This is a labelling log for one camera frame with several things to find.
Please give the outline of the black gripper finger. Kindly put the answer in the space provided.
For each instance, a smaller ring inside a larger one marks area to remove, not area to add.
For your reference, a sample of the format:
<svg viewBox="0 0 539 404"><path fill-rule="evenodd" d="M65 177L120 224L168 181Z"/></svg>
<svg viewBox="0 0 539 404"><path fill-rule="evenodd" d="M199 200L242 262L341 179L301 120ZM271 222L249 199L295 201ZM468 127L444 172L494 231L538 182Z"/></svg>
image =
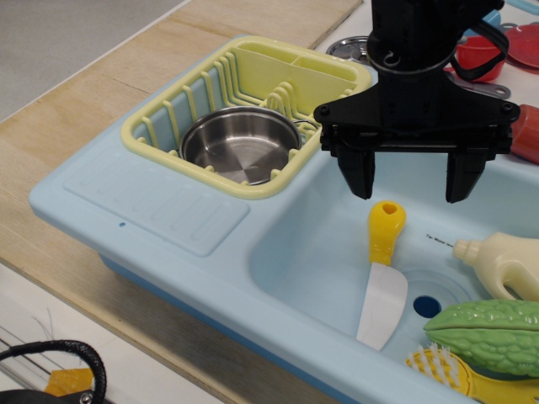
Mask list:
<svg viewBox="0 0 539 404"><path fill-rule="evenodd" d="M446 201L450 204L467 199L483 174L486 155L451 152L447 158Z"/></svg>
<svg viewBox="0 0 539 404"><path fill-rule="evenodd" d="M351 192L362 199L369 199L373 192L376 163L373 151L355 151L340 147L338 165Z"/></svg>

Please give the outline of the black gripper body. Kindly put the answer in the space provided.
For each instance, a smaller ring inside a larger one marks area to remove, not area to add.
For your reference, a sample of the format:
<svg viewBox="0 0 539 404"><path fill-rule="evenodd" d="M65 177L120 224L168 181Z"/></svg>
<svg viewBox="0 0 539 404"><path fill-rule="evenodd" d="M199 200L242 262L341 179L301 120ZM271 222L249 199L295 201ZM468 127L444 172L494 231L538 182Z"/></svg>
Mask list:
<svg viewBox="0 0 539 404"><path fill-rule="evenodd" d="M318 106L324 150L506 154L520 107L474 93L443 72L418 82L380 77L361 93Z"/></svg>

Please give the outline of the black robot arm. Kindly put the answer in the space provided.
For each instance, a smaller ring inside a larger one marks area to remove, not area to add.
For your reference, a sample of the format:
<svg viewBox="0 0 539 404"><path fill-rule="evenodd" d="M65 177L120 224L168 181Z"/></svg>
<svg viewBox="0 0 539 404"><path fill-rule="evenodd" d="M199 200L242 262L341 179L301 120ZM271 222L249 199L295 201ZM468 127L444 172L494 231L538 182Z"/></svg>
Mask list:
<svg viewBox="0 0 539 404"><path fill-rule="evenodd" d="M377 152L447 156L446 200L466 199L487 162L510 151L520 109L460 88L452 66L478 79L504 61L509 41L485 21L500 1L375 1L366 53L378 81L322 104L314 118L321 145L338 161L352 193L372 194Z"/></svg>

